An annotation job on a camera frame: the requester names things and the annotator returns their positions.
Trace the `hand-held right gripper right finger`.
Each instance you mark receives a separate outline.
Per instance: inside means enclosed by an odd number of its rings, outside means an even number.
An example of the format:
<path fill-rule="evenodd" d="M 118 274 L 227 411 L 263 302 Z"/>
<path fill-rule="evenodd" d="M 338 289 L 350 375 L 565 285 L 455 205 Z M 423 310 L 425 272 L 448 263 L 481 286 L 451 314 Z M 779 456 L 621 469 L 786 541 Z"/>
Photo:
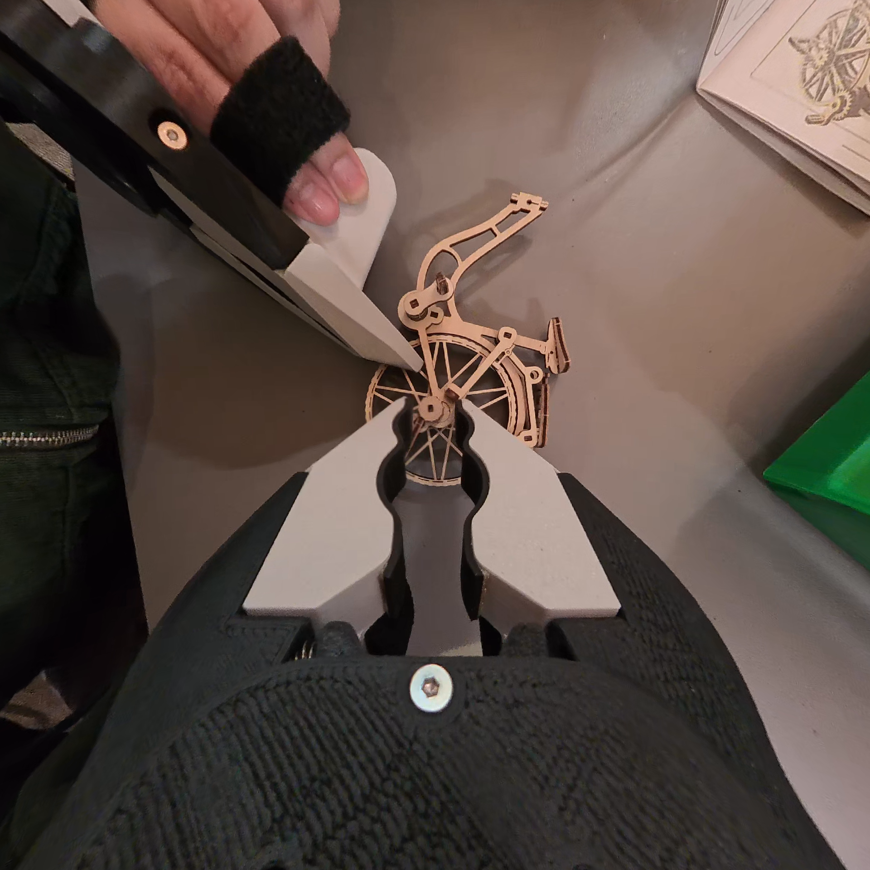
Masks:
<path fill-rule="evenodd" d="M 484 411 L 459 402 L 464 522 L 461 590 L 491 625 L 609 618 L 619 600 L 557 470 Z"/>

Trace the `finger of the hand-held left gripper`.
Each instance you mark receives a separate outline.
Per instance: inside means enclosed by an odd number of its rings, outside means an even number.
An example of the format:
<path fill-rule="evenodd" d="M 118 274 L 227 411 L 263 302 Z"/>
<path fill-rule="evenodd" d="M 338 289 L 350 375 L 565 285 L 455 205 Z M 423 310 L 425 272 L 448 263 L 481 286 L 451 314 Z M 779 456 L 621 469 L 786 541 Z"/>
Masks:
<path fill-rule="evenodd" d="M 237 242 L 228 232 L 224 231 L 215 220 L 208 217 L 188 197 L 174 187 L 156 170 L 150 171 L 158 187 L 190 218 L 192 236 L 206 249 L 223 260 L 239 275 L 251 284 L 261 289 L 285 309 L 292 311 L 299 319 L 315 327 L 344 350 L 358 355 L 358 352 L 347 343 L 314 308 L 312 308 L 296 289 L 288 282 L 285 273 L 267 266 L 259 257 L 247 252 L 241 243 Z"/>
<path fill-rule="evenodd" d="M 423 359 L 364 291 L 361 269 L 343 247 L 305 245 L 284 272 L 299 299 L 360 357 L 418 372 Z"/>

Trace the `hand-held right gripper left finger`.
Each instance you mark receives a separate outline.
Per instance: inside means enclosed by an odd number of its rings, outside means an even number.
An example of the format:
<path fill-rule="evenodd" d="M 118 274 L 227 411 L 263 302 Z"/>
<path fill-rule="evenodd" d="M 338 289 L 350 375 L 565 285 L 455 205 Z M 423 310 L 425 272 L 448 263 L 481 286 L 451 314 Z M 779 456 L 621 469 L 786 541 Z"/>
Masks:
<path fill-rule="evenodd" d="M 308 470 L 244 602 L 315 625 L 397 618 L 408 595 L 400 519 L 415 404 L 391 403 Z"/>

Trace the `wooden bicycle model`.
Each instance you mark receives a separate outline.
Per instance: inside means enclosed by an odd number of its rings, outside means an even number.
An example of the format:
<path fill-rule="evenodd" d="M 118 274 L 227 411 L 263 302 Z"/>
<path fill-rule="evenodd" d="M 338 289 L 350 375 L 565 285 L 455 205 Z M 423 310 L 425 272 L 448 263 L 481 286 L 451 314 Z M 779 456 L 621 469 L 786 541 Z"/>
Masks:
<path fill-rule="evenodd" d="M 429 486 L 459 484 L 462 451 L 456 433 L 456 404 L 471 402 L 517 440 L 542 448 L 549 429 L 549 376 L 567 372 L 570 355 L 559 318 L 543 339 L 521 335 L 511 325 L 474 324 L 459 313 L 456 290 L 465 272 L 547 209 L 548 202 L 526 192 L 488 220 L 434 245 L 419 269 L 414 290 L 397 306 L 402 325 L 414 334 L 421 353 L 418 373 L 382 364 L 365 398 L 371 420 L 398 399 L 415 403 L 406 449 L 410 480 Z"/>

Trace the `grey desk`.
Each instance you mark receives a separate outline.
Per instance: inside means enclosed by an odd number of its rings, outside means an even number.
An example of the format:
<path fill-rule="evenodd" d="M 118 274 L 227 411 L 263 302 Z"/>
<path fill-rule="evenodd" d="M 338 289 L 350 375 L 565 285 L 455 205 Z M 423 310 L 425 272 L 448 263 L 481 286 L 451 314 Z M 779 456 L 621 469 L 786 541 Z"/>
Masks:
<path fill-rule="evenodd" d="M 342 2 L 332 81 L 397 206 L 366 289 L 514 191 L 543 217 L 465 276 L 463 314 L 571 371 L 543 451 L 717 626 L 791 782 L 868 868 L 868 578 L 758 478 L 868 370 L 868 221 L 694 92 L 716 2 Z M 357 429 L 374 366 L 80 164 L 145 609 Z"/>

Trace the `person's left hand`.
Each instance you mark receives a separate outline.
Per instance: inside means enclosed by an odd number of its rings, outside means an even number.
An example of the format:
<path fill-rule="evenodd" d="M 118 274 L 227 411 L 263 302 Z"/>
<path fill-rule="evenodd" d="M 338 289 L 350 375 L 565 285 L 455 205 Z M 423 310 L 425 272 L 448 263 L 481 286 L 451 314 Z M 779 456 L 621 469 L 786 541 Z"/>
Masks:
<path fill-rule="evenodd" d="M 340 18 L 339 1 L 95 1 L 92 10 L 204 134 L 231 86 L 279 38 L 298 38 L 327 77 Z M 368 190 L 364 165 L 338 133 L 290 181 L 283 208 L 329 225 L 341 203 L 364 202 Z"/>

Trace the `green plastic bin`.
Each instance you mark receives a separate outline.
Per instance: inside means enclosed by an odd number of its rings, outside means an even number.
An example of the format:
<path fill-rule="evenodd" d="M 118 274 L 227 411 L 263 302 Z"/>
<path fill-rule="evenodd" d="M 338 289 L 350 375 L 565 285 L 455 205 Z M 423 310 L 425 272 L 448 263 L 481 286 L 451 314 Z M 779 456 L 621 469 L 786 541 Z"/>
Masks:
<path fill-rule="evenodd" d="M 869 567 L 869 376 L 770 464 L 768 486 Z"/>

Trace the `white instruction booklet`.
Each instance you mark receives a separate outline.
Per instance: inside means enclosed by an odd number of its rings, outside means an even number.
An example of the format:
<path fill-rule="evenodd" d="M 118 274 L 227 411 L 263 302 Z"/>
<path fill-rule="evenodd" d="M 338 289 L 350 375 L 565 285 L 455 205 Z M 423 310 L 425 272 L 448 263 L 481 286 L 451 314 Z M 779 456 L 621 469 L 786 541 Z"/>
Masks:
<path fill-rule="evenodd" d="M 869 3 L 720 2 L 697 93 L 869 213 Z"/>

